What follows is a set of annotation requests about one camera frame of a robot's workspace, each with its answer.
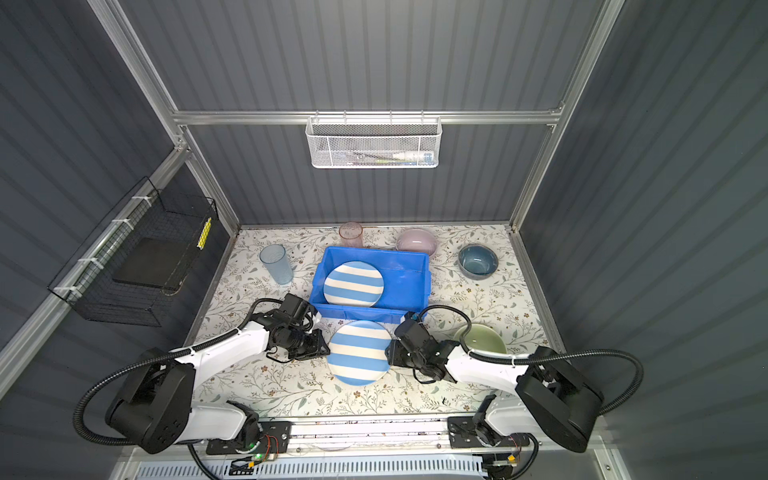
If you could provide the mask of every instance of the plate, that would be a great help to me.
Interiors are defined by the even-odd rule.
[[[347,323],[331,337],[328,367],[347,385],[370,385],[389,371],[385,350],[390,341],[389,332],[378,323],[368,320]]]
[[[381,272],[365,262],[339,265],[326,277],[323,295],[331,305],[374,306],[384,292]]]

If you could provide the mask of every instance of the wire mesh basket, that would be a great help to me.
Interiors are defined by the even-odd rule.
[[[49,289],[84,319],[160,326],[217,219],[207,197],[153,190],[118,223],[102,246],[82,258],[81,272]]]
[[[316,168],[434,168],[440,119],[414,123],[339,123],[312,117],[306,139]]]

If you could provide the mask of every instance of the bowl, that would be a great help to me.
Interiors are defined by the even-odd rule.
[[[498,268],[498,257],[485,245],[467,245],[458,252],[458,268],[472,280],[483,280]]]
[[[411,228],[397,237],[397,250],[401,252],[426,253],[430,257],[437,250],[437,239],[422,228]]]
[[[453,339],[458,342],[458,338],[464,333],[467,327],[463,326],[458,329],[458,332],[453,336]],[[473,323],[472,328],[467,333],[467,338],[464,339],[467,347],[477,350],[485,350],[486,352],[495,353],[507,353],[507,346],[504,344],[502,336],[496,333],[489,326],[480,325],[479,323]]]

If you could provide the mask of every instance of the black wire basket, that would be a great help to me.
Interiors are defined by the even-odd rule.
[[[207,197],[152,190],[89,258],[77,260],[80,273],[49,290],[84,319],[160,326],[170,318],[174,296],[205,247],[217,219]]]

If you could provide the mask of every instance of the aluminum frame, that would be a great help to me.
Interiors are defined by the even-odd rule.
[[[172,118],[179,125],[306,125],[322,116],[324,121],[360,122],[390,120],[395,123],[439,118],[443,124],[554,125],[559,110],[544,111],[178,111]]]
[[[600,53],[605,47],[605,43],[611,34],[611,30],[622,7],[624,7],[624,0],[604,0],[603,2],[600,14],[594,22],[589,40],[587,40],[587,44],[584,46],[574,74],[571,77],[571,82],[565,91],[560,121],[553,127],[551,134],[541,149],[538,159],[534,162],[531,173],[528,175],[523,186],[520,198],[515,205],[515,209],[512,211],[512,216],[509,218],[509,223],[514,231],[520,230],[525,216],[528,215],[528,211],[531,209],[536,192],[541,186],[541,181],[544,180],[544,175],[547,173],[554,154],[560,146],[563,134],[573,118],[574,111],[581,100],[589,78],[592,76],[592,71],[598,62]]]
[[[554,322],[552,311],[547,303],[547,297],[544,296],[544,290],[538,282],[536,271],[533,268],[533,263],[531,263],[531,258],[528,256],[528,251],[525,249],[523,239],[519,232],[515,232],[512,229],[508,231],[508,234],[509,241],[512,243],[512,249],[515,251],[515,256],[520,265],[520,271],[523,273],[523,278],[525,278],[525,284],[528,285],[528,292],[531,294],[531,299],[538,312],[541,328],[544,329],[544,333],[547,335],[549,346],[558,353],[564,353],[566,351],[565,344],[560,336],[558,326]]]
[[[503,220],[483,220],[479,222],[460,220],[456,222],[359,222],[364,227],[444,227],[447,225],[504,225]],[[272,228],[338,228],[341,223],[271,223],[264,225],[246,224],[241,230],[266,230]]]
[[[154,189],[153,184],[157,188],[165,187],[179,168],[181,168],[181,165],[184,164],[184,160],[189,153],[189,150],[184,145],[175,147],[152,174],[150,181],[144,182],[144,185],[137,190],[134,197],[115,215],[115,220],[127,217],[140,202],[143,202],[144,200],[139,197],[147,196]],[[96,251],[104,246],[107,239],[118,227],[118,222],[110,222],[109,226],[101,232],[101,235],[85,251],[83,257],[92,257]],[[57,287],[72,285],[84,268],[84,262],[77,262],[67,272]],[[0,351],[0,399],[24,372],[24,369],[70,310],[69,304],[64,300],[53,293],[48,294],[21,329],[3,347],[2,351]]]
[[[187,161],[187,166],[205,196],[216,201],[219,218],[230,237],[235,236],[240,229],[237,214],[218,180],[216,180],[205,156],[194,141],[192,134],[174,121],[173,113],[178,110],[176,103],[165,87],[165,83],[154,67],[149,54],[141,44],[136,31],[131,26],[119,0],[88,0],[88,4],[128,66],[128,70],[139,84],[139,88],[144,92],[144,96],[170,139],[175,144],[189,144],[191,146],[194,156]]]
[[[227,242],[227,248],[224,249],[221,260],[219,260],[219,265],[216,267],[214,278],[210,279],[208,290],[205,292],[200,308],[197,309],[197,315],[194,317],[194,321],[192,322],[190,331],[187,332],[187,338],[184,340],[182,347],[190,346],[194,343],[197,332],[200,330],[200,325],[203,324],[203,320],[205,319],[205,314],[208,313],[210,301],[213,299],[214,293],[216,293],[216,288],[219,286],[219,281],[224,274],[224,269],[227,268],[227,263],[230,261],[232,250],[235,248],[235,242],[237,242],[237,235],[230,237],[230,241]]]

